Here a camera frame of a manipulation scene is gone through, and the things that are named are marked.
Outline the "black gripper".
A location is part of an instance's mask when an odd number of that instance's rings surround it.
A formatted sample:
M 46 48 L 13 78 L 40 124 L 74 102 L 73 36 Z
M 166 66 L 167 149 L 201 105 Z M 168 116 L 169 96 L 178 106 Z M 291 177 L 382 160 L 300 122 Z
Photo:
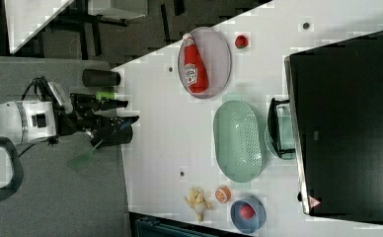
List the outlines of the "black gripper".
M 72 93 L 69 99 L 70 113 L 63 106 L 54 109 L 57 137 L 86 132 L 91 142 L 99 130 L 106 130 L 108 134 L 132 133 L 132 125 L 139 120 L 139 116 L 107 118 L 96 115 L 97 111 L 126 108 L 128 101 L 99 100 L 94 95 L 77 93 Z

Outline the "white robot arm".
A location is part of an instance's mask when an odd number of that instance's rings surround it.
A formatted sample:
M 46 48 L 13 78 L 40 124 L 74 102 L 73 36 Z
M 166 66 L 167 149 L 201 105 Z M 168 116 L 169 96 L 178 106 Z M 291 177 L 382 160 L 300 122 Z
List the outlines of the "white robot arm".
M 85 94 L 72 94 L 66 100 L 45 96 L 0 104 L 0 163 L 6 165 L 8 177 L 0 183 L 0 201 L 15 194 L 23 182 L 19 146 L 54 145 L 60 137 L 76 132 L 86 133 L 94 148 L 126 144 L 132 140 L 132 125 L 139 117 L 106 117 L 100 112 L 127 105 L 127 101 Z

